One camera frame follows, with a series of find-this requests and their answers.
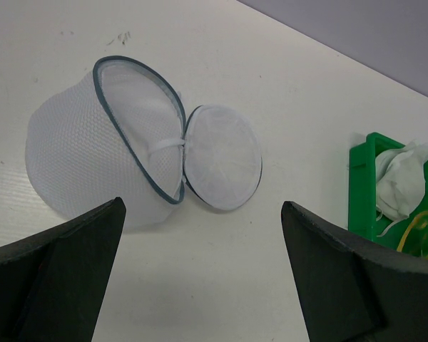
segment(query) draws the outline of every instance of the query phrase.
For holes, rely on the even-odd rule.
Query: round mesh lid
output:
[[[27,173],[68,218],[122,197],[126,226],[161,222],[184,195],[184,127],[180,99],[160,75],[130,58],[102,58],[31,116]]]
[[[233,210],[260,182],[262,155],[248,120],[221,105],[202,105],[188,120],[184,173],[188,186],[209,205]]]

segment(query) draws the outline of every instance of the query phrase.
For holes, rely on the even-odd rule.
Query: mesh laundry bag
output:
[[[127,227],[162,222],[184,198],[184,164],[193,191],[225,210],[253,195],[262,169],[257,138],[244,117],[222,106],[200,106],[186,128],[173,88],[130,58],[102,58],[29,121],[30,182],[68,218],[119,196]]]

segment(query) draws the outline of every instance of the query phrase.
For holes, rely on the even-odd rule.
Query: gray wall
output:
[[[240,0],[428,96],[428,0]]]

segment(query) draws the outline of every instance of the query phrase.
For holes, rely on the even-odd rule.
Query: green container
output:
[[[379,213],[376,211],[376,167],[375,159],[385,150],[404,147],[403,144],[387,138],[379,133],[371,133],[366,142],[350,150],[349,169],[349,230],[382,246],[396,249],[406,228],[415,215],[428,210],[428,161],[424,165],[426,180],[425,197],[406,219],[394,225],[383,237],[377,237],[392,223],[386,217],[376,221]]]

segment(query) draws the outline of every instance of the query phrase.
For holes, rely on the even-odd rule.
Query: table surface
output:
[[[0,246],[63,222],[27,179],[27,122],[114,54],[164,75],[187,112],[246,115],[263,178],[234,212],[188,195],[125,233],[93,340],[308,341],[280,208],[346,227],[349,148],[374,131],[428,141],[428,98],[234,0],[0,1]]]

